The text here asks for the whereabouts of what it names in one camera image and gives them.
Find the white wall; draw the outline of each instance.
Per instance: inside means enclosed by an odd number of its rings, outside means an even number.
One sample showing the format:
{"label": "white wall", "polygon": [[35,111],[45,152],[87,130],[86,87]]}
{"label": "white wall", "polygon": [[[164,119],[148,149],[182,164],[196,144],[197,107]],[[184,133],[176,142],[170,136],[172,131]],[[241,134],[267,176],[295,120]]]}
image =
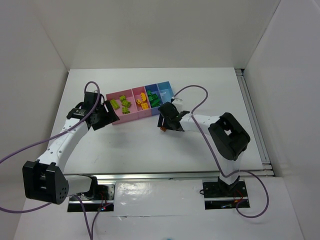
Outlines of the white wall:
{"label": "white wall", "polygon": [[[24,0],[1,1],[0,158],[50,135],[67,76],[29,7]],[[0,165],[2,207],[22,210],[22,166],[45,147],[34,147]],[[20,214],[0,212],[0,239],[14,238],[19,219]]]}
{"label": "white wall", "polygon": [[282,0],[245,69],[276,173],[306,240],[319,239],[320,0]]}
{"label": "white wall", "polygon": [[69,69],[244,68],[280,0],[31,0]]}

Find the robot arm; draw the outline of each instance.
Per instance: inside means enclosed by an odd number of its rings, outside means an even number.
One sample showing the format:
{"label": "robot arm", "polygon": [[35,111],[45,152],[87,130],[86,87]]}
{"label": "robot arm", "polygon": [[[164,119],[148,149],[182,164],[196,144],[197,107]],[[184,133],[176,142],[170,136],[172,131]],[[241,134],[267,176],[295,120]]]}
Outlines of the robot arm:
{"label": "robot arm", "polygon": [[119,120],[110,102],[98,104],[90,116],[77,127],[88,112],[94,107],[98,94],[85,92],[84,101],[79,103],[67,115],[61,132],[67,133],[56,138],[48,149],[36,161],[27,161],[23,168],[25,195],[48,203],[61,204],[67,196],[84,193],[93,197],[98,187],[97,178],[91,175],[63,175],[67,161],[81,138],[92,127],[98,130]]}
{"label": "robot arm", "polygon": [[[163,131],[192,131],[200,132],[192,114],[189,111],[182,111],[182,100],[173,98],[159,108],[160,116],[158,127]],[[240,123],[231,113],[224,113],[222,116],[193,115],[204,134],[210,135],[219,154],[227,161],[222,169],[225,175],[240,170],[242,153],[247,149],[250,137]],[[226,191],[230,191],[239,181],[239,173],[230,177],[224,177],[221,173],[219,184]]]}

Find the compartment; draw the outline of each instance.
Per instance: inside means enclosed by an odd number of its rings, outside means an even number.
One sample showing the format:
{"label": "compartment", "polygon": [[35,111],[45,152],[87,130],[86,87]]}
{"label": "compartment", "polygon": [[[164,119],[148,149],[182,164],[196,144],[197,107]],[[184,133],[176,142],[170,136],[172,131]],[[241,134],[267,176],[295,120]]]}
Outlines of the compartment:
{"label": "compartment", "polygon": [[[105,96],[106,96],[107,100],[115,99],[115,101],[120,106],[119,109],[115,110],[115,113],[118,115],[120,120],[112,123],[113,125],[137,120],[139,118],[138,109],[137,109],[137,105],[135,104],[135,98],[134,98],[134,94],[133,94],[132,89],[109,93],[109,94],[106,94]],[[130,113],[128,113],[128,114],[122,113],[123,106],[121,105],[121,101],[119,99],[120,96],[125,96],[126,100],[131,102],[131,106],[128,108]]]}
{"label": "compartment", "polygon": [[[148,93],[148,91],[151,91],[152,94],[156,94],[157,97],[158,97],[159,100],[160,100],[159,104],[160,104],[160,105],[163,104],[163,101],[162,101],[162,98],[161,98],[161,95],[160,95],[160,92],[159,92],[159,89],[158,89],[157,84],[151,84],[151,85],[145,86],[145,91],[146,91],[146,93]],[[158,106],[152,107],[151,103],[152,103],[152,102],[150,102],[151,114],[152,114],[152,116],[159,114]]]}
{"label": "compartment", "polygon": [[157,83],[157,86],[159,88],[160,96],[163,103],[171,102],[171,98],[174,96],[174,93],[172,91],[170,82],[164,81]]}
{"label": "compartment", "polygon": [[[133,92],[133,97],[134,97],[134,103],[136,105],[136,108],[138,110],[138,118],[146,118],[146,117],[151,117],[152,116],[152,110],[151,110],[151,105],[150,102],[148,100],[148,95],[147,95],[147,91],[145,89],[144,86],[140,86],[140,87],[136,87],[132,89]],[[146,96],[146,104],[148,105],[148,109],[143,109],[141,107],[141,105],[138,105],[136,100],[140,100],[141,99],[141,93],[144,93]]]}

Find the wall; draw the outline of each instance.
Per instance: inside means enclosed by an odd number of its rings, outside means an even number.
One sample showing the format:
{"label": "wall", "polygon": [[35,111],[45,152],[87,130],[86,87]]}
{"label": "wall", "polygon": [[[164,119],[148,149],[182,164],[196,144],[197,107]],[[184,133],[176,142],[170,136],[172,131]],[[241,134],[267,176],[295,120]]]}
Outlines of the wall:
{"label": "wall", "polygon": [[282,0],[244,76],[306,240],[319,239],[320,0]]}
{"label": "wall", "polygon": [[[0,158],[50,135],[67,70],[24,0],[1,1]],[[0,205],[22,210],[22,166],[46,146],[34,147],[0,166]],[[0,239],[10,240],[20,214],[0,212]]]}
{"label": "wall", "polygon": [[244,68],[280,0],[31,0],[68,69]]}

